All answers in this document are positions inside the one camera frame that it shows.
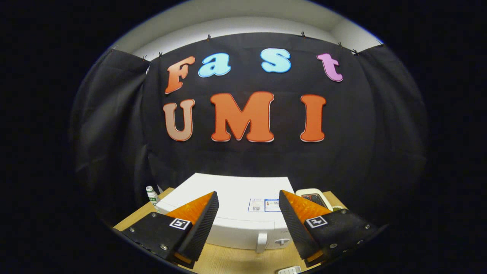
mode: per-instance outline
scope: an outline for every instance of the sticker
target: sticker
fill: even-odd
[[[264,203],[265,212],[280,212],[279,199],[265,199]]]
[[[250,199],[247,211],[264,212],[264,199]]]
[[[318,216],[318,217],[315,217],[315,218],[311,218],[311,219],[307,219],[306,222],[309,224],[309,226],[311,228],[315,228],[315,227],[318,227],[318,226],[322,226],[322,225],[325,225],[325,224],[328,223],[321,216]]]
[[[186,227],[189,225],[190,221],[188,220],[183,220],[183,219],[174,219],[174,221],[172,221],[169,226],[172,226],[172,227],[175,227],[175,228],[179,228],[179,229],[182,229],[182,230],[185,230]]]

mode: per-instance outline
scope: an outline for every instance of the pink letter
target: pink letter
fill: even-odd
[[[341,74],[338,74],[335,70],[335,66],[338,66],[338,61],[333,60],[331,55],[329,55],[328,53],[324,53],[316,56],[316,58],[323,61],[323,68],[325,69],[325,73],[328,78],[335,82],[341,82],[343,80],[343,76]]]

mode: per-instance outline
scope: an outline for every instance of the ridged rubber surface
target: ridged rubber surface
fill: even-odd
[[[320,248],[313,238],[311,238],[311,235],[303,224],[301,224],[286,195],[282,191],[279,191],[279,207],[301,259],[309,258]]]
[[[215,191],[208,201],[208,204],[205,206],[205,209],[203,209],[200,218],[181,243],[178,249],[179,254],[192,261],[197,261],[199,259],[206,239],[210,233],[211,226],[213,225],[213,221],[215,220],[216,213],[218,212],[218,208],[218,195]]]

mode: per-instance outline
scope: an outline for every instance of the light blue letter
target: light blue letter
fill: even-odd
[[[228,60],[230,60],[230,56],[226,53],[210,55],[203,60],[204,65],[198,71],[198,75],[200,77],[210,77],[213,74],[216,74],[217,76],[225,75],[232,69],[232,67],[228,65]]]
[[[266,72],[284,73],[291,69],[291,62],[288,60],[291,55],[285,49],[264,49],[261,52],[262,68]]]

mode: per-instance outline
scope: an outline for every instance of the label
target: label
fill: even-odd
[[[249,212],[280,212],[279,199],[250,199]]]
[[[264,212],[264,199],[250,199],[248,203],[249,212]]]
[[[264,203],[265,212],[280,212],[279,199],[265,199]]]

